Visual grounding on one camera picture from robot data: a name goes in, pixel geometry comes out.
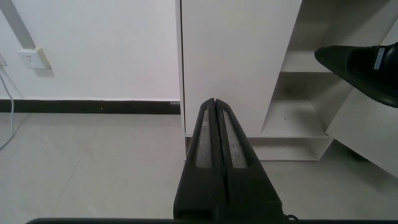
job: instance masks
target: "white cabinet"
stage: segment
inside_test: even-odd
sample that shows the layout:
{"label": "white cabinet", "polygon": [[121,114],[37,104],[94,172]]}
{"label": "white cabinet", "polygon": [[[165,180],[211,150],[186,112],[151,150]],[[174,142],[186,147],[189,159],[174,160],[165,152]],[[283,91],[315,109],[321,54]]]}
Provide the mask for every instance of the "white cabinet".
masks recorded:
{"label": "white cabinet", "polygon": [[182,107],[192,136],[200,105],[233,109],[260,160],[319,160],[352,90],[320,65],[327,45],[379,45],[398,17],[388,0],[184,0]]}
{"label": "white cabinet", "polygon": [[261,132],[300,3],[181,1],[188,136],[209,98],[227,102],[246,135]]}

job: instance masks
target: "white furniture panel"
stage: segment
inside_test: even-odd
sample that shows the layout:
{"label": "white furniture panel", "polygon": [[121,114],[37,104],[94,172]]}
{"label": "white furniture panel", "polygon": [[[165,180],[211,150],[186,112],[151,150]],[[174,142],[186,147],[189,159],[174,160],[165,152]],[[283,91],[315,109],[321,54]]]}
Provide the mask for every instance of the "white furniture panel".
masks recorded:
{"label": "white furniture panel", "polygon": [[186,135],[219,98],[247,136],[261,132],[301,1],[182,1]]}
{"label": "white furniture panel", "polygon": [[326,133],[398,177],[398,109],[353,90]]}

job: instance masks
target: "gray floor tile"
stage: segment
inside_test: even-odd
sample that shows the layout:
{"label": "gray floor tile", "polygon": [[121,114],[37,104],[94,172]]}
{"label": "gray floor tile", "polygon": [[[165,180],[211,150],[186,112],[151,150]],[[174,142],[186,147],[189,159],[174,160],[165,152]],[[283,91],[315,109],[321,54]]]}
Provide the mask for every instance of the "gray floor tile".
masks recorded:
{"label": "gray floor tile", "polygon": [[[37,217],[172,218],[183,169],[180,116],[16,114],[0,151],[1,223]],[[0,114],[0,141],[9,115]],[[398,180],[334,143],[320,162],[263,162],[304,219],[398,219]]]}
{"label": "gray floor tile", "polygon": [[91,136],[54,217],[172,218],[184,163],[180,117],[120,118]]}

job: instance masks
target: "black plastic part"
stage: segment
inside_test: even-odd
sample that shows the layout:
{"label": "black plastic part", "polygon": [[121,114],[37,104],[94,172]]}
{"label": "black plastic part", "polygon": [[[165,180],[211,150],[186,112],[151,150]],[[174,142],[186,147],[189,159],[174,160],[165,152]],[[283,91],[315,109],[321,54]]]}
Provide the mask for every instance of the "black plastic part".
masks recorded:
{"label": "black plastic part", "polygon": [[[199,138],[203,115],[208,110],[211,167],[198,167],[195,157],[206,150],[200,147]],[[199,115],[188,150],[187,160],[174,200],[174,219],[220,220],[225,206],[220,140],[216,121],[214,99],[200,106]]]}
{"label": "black plastic part", "polygon": [[[208,113],[211,167],[198,167],[201,129]],[[234,167],[229,134],[239,150],[242,167]],[[192,144],[174,201],[174,219],[284,220],[282,203],[232,109],[221,100],[210,99],[200,107]]]}
{"label": "black plastic part", "polygon": [[[266,172],[262,168],[252,146],[249,143],[241,125],[231,107],[221,100],[216,100],[218,125],[221,137],[221,150],[224,155],[228,203],[226,207],[227,220],[283,220],[282,202],[272,186]],[[227,130],[226,122],[231,123]],[[234,132],[239,149],[247,164],[244,168],[233,167],[231,149],[227,131]]]}
{"label": "black plastic part", "polygon": [[366,96],[398,108],[397,47],[322,47],[315,52],[315,58]]}
{"label": "black plastic part", "polygon": [[265,223],[308,223],[308,224],[393,224],[393,220],[298,220],[298,221],[268,221],[268,220],[236,220],[236,221],[204,221],[204,220],[162,220],[133,218],[37,218],[27,224],[265,224]]}

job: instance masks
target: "black baseboard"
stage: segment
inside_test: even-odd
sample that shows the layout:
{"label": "black baseboard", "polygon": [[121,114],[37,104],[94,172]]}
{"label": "black baseboard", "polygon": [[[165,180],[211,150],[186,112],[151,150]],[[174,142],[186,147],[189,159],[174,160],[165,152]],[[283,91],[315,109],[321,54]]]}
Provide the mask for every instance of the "black baseboard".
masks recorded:
{"label": "black baseboard", "polygon": [[[14,100],[16,113],[180,114],[177,101]],[[0,112],[10,112],[0,100]]]}

